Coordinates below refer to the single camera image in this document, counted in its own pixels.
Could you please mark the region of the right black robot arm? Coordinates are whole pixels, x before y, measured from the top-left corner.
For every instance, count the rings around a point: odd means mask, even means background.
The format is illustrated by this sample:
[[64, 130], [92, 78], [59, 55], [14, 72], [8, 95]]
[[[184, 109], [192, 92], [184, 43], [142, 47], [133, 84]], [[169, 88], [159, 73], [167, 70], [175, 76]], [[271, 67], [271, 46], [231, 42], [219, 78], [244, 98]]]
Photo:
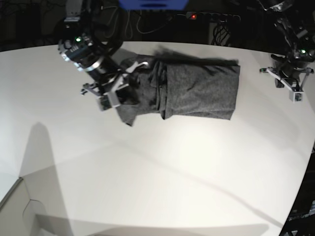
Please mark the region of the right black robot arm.
[[59, 54], [92, 79], [91, 83], [83, 84], [82, 95], [91, 93], [101, 104], [112, 108], [138, 105], [142, 102], [142, 96], [133, 75], [146, 63], [136, 62], [131, 67], [124, 68], [113, 60], [112, 56], [123, 44], [120, 28], [113, 30], [108, 40], [102, 42], [96, 32], [107, 31], [110, 27], [98, 22], [101, 11], [100, 1], [66, 2], [63, 35], [58, 43]]

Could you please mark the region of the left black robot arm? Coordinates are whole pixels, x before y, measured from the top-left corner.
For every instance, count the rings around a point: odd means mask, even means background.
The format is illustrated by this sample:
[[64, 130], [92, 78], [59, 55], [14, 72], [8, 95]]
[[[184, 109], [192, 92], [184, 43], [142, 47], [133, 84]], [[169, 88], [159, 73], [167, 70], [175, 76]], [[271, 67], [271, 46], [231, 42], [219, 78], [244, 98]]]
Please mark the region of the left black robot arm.
[[315, 61], [315, 33], [294, 9], [294, 0], [260, 0], [259, 3], [265, 11], [273, 13], [274, 26], [288, 45], [284, 57], [272, 54], [274, 66], [261, 68], [259, 72], [271, 75], [277, 88], [287, 88], [293, 101], [301, 101], [304, 85], [314, 73], [309, 64]]

